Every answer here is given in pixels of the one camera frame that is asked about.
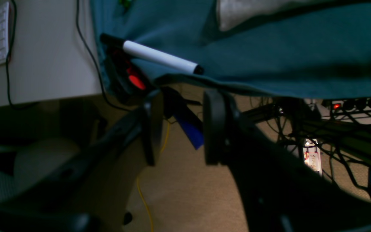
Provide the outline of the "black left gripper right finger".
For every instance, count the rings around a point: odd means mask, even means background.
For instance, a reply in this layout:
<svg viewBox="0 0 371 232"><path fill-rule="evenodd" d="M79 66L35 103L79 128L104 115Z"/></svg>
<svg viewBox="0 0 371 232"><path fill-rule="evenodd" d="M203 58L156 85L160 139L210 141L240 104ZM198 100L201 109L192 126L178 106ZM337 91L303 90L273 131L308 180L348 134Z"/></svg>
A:
<svg viewBox="0 0 371 232"><path fill-rule="evenodd" d="M296 142L316 136L371 165L371 126L318 120L295 98L280 98L279 106ZM223 91L205 91L203 107L205 161L228 166L250 232L371 232L371 203L327 182L301 155L266 138L254 111L240 112Z"/></svg>

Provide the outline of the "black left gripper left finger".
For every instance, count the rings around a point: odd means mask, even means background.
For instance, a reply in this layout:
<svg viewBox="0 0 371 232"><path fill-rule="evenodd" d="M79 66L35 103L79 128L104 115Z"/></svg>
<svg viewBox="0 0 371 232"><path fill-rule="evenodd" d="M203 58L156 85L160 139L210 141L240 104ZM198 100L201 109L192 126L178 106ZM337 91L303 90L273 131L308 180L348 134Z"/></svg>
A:
<svg viewBox="0 0 371 232"><path fill-rule="evenodd" d="M37 141L16 152L0 197L0 232L122 232L139 173L156 164L163 95L150 93L84 149L71 140Z"/></svg>

